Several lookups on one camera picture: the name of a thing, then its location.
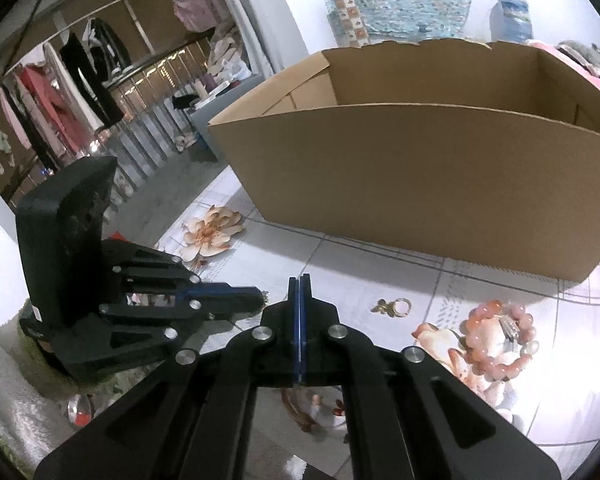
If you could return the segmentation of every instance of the white fabric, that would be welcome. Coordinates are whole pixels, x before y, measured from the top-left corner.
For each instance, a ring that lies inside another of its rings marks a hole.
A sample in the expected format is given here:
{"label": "white fabric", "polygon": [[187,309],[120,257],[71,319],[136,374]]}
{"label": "white fabric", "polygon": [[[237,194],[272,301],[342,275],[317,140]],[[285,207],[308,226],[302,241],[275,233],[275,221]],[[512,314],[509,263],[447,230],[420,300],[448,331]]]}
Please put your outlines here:
{"label": "white fabric", "polygon": [[256,31],[253,28],[253,24],[244,8],[243,2],[240,0],[225,1],[235,19],[235,23],[240,29],[242,41],[244,42],[247,55],[249,56],[249,62],[251,63],[251,70],[253,73],[264,75],[264,77],[271,77],[273,75],[271,63],[260,44]]}
{"label": "white fabric", "polygon": [[104,123],[97,117],[93,109],[88,105],[70,74],[67,71],[64,62],[58,56],[51,43],[44,44],[44,54],[46,59],[55,71],[55,77],[58,80],[60,91],[67,100],[67,104],[73,113],[80,119],[83,126],[87,126],[93,133],[96,133],[104,126]]}

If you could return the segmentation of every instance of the box flap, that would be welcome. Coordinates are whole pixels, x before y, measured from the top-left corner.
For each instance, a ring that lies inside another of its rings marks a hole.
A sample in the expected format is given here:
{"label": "box flap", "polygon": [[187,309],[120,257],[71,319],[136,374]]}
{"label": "box flap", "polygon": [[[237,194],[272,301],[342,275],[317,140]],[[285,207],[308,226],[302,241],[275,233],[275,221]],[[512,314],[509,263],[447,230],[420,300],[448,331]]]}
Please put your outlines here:
{"label": "box flap", "polygon": [[256,86],[212,118],[209,125],[259,117],[328,66],[329,62],[321,52],[312,54]]}
{"label": "box flap", "polygon": [[324,55],[341,105],[438,103],[538,113],[538,50],[523,44],[385,41]]}
{"label": "box flap", "polygon": [[382,104],[213,134],[269,221],[565,280],[600,261],[600,135],[577,126]]}
{"label": "box flap", "polygon": [[595,131],[600,133],[600,90],[557,57],[544,50],[539,50],[539,54],[541,70],[554,79],[561,92],[577,102],[577,115],[587,117],[586,122],[581,120],[578,124],[587,128],[595,126]]}

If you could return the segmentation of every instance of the pink shirt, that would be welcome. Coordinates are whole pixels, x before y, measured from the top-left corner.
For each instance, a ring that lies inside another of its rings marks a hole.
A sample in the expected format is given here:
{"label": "pink shirt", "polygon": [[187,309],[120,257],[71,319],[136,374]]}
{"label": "pink shirt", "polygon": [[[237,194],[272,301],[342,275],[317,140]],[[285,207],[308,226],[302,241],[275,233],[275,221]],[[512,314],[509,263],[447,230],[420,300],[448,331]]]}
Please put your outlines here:
{"label": "pink shirt", "polygon": [[223,0],[173,0],[173,12],[191,32],[203,32],[229,17]]}

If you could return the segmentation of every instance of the black jacket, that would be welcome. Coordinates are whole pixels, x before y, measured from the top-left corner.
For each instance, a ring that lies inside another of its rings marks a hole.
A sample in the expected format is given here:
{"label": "black jacket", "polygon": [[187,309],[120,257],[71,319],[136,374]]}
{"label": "black jacket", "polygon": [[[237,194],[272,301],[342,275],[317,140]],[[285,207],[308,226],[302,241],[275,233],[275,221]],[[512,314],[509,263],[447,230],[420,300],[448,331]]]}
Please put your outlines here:
{"label": "black jacket", "polygon": [[84,47],[75,34],[71,33],[68,37],[66,45],[60,49],[60,56],[82,97],[93,108],[97,117],[104,123],[104,127],[110,128],[122,120],[124,116],[122,110],[108,90],[102,86]]}

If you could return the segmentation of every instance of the black clothing item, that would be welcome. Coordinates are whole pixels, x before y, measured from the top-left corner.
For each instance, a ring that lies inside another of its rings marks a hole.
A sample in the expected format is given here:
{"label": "black clothing item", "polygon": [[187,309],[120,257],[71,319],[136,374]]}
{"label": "black clothing item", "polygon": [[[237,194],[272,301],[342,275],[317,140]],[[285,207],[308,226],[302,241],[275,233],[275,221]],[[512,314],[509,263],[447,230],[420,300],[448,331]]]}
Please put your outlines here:
{"label": "black clothing item", "polygon": [[66,45],[60,49],[60,56],[68,73],[73,78],[75,86],[78,87],[82,97],[97,117],[104,123],[104,127],[110,128],[121,121],[124,117],[122,110],[108,90],[100,83],[86,52],[84,52],[84,47],[75,34],[70,34]]}
{"label": "black clothing item", "polygon": [[58,167],[60,166],[55,154],[53,153],[51,147],[46,144],[46,141],[42,138],[42,135],[37,131],[35,124],[29,118],[29,116],[25,113],[22,113],[20,109],[16,106],[13,96],[8,91],[8,88],[4,84],[1,84],[1,88],[4,91],[4,97],[8,102],[8,106],[13,110],[13,113],[16,115],[17,121],[22,125],[22,129],[24,130],[28,140],[31,142],[31,147],[37,155],[37,158],[40,160],[40,163],[47,170],[51,170],[53,173],[57,173]]}
{"label": "black clothing item", "polygon": [[88,48],[100,81],[110,81],[116,68],[122,72],[131,66],[129,52],[107,22],[99,18],[92,18],[86,26],[86,32]]}

